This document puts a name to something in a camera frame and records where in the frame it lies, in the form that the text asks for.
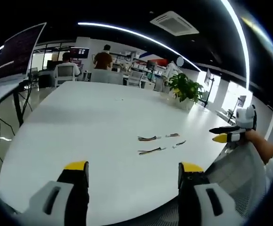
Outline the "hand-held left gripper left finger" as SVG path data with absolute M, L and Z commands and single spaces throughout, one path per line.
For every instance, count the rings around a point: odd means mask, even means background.
M 72 162 L 30 198 L 17 221 L 22 226 L 85 226 L 88 189 L 89 162 Z

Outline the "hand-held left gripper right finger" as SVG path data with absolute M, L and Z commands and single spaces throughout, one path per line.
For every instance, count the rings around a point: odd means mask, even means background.
M 178 169 L 178 225 L 243 225 L 235 201 L 217 183 L 210 183 L 200 166 L 180 162 Z

